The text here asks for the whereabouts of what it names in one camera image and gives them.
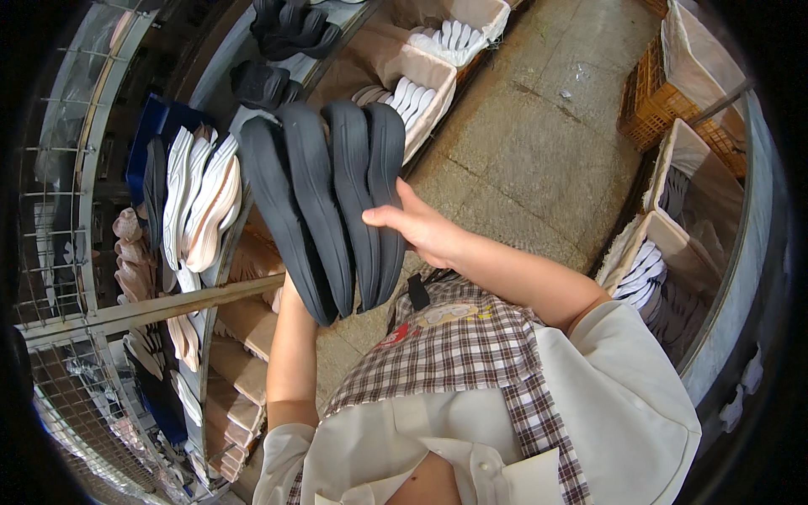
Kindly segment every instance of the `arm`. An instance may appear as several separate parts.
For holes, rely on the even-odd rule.
[[[396,189],[403,210],[388,205],[370,209],[363,214],[364,222],[397,229],[433,267],[452,268],[486,291],[530,307],[567,335],[589,311],[612,299],[576,271],[461,229],[401,179]]]
[[[267,369],[267,431],[288,423],[317,426],[316,338],[317,323],[287,273]]]

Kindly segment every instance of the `white shirt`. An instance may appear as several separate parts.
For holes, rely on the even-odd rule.
[[[662,348],[630,305],[592,310],[571,337],[536,327],[544,377],[594,503],[672,503],[701,425]],[[348,407],[315,431],[264,440],[254,505],[385,503],[429,451],[452,464],[463,505],[561,503],[558,451],[523,460],[500,389],[415,394]]]

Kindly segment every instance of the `apron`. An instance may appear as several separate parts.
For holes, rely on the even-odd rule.
[[[524,457],[558,448],[564,502],[592,503],[541,372],[533,329],[534,322],[541,323],[538,317],[454,271],[428,269],[432,273],[424,282],[415,274],[409,288],[397,295],[387,336],[347,374],[324,418],[350,406],[408,394],[500,388]],[[302,478],[301,469],[287,503],[300,502]]]

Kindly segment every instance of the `person's right hand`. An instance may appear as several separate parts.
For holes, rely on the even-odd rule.
[[[366,225],[398,230],[411,249],[433,267],[452,267],[452,262],[463,251],[468,232],[425,204],[400,177],[396,191],[403,210],[392,205],[369,208],[362,213],[362,221]]]

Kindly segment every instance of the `concrete floor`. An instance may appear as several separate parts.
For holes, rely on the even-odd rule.
[[[463,228],[531,242],[586,272],[640,162],[615,121],[625,76],[660,20],[640,0],[536,0],[522,9],[409,182]],[[421,264],[408,251],[399,284]],[[385,336],[387,308],[322,331],[319,410]],[[262,456],[252,458],[243,487],[255,485]]]

